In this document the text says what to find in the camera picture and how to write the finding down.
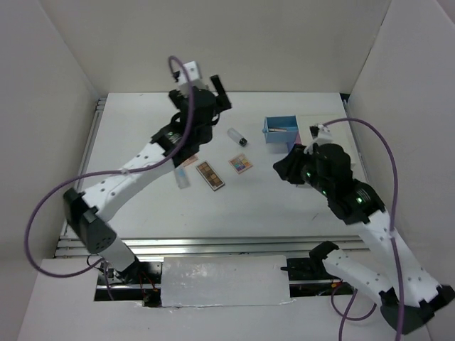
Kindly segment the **blue drawer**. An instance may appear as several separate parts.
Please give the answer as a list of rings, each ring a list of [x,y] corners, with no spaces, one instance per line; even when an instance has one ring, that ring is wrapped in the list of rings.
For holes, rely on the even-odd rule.
[[[294,142],[299,133],[296,117],[265,117],[262,133],[266,144]]]

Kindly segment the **beige lipstick tube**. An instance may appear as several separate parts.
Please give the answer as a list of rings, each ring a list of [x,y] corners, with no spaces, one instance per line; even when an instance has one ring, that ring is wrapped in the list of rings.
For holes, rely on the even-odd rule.
[[[291,129],[285,128],[268,128],[267,133],[289,133],[291,131]]]

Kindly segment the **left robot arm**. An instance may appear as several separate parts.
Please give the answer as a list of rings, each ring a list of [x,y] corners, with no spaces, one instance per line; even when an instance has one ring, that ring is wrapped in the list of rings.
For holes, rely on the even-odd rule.
[[[193,87],[193,116],[188,115],[189,99],[183,92],[169,92],[178,112],[123,169],[82,192],[69,189],[63,195],[67,223],[86,250],[109,262],[123,283],[138,282],[145,266],[109,221],[146,186],[174,171],[197,154],[201,145],[211,141],[220,114],[232,105],[219,76],[213,75],[210,80],[213,91]]]

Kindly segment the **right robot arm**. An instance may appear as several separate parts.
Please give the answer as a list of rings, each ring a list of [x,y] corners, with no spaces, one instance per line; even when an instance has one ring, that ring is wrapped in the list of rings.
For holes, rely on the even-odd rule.
[[[377,273],[350,259],[333,242],[323,242],[310,252],[309,269],[315,277],[330,274],[353,285],[380,306],[385,321],[400,335],[420,329],[454,300],[454,289],[431,276],[391,230],[383,201],[370,185],[354,178],[350,156],[341,146],[316,145],[306,153],[296,144],[273,169],[282,180],[320,192],[339,220],[357,228],[384,268]]]

